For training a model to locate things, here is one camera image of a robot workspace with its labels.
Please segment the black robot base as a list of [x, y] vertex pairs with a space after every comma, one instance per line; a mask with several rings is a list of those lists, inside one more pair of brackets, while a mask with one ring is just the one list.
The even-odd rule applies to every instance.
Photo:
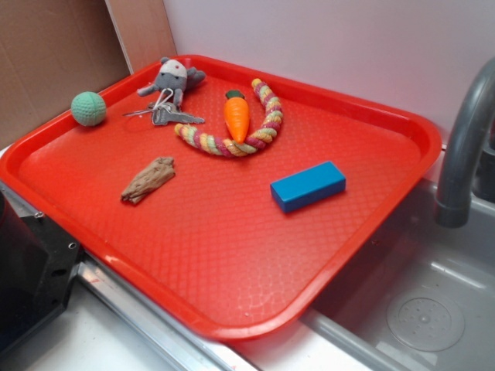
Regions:
[[1, 195], [1, 356], [66, 309], [81, 247], [48, 216], [19, 216]]

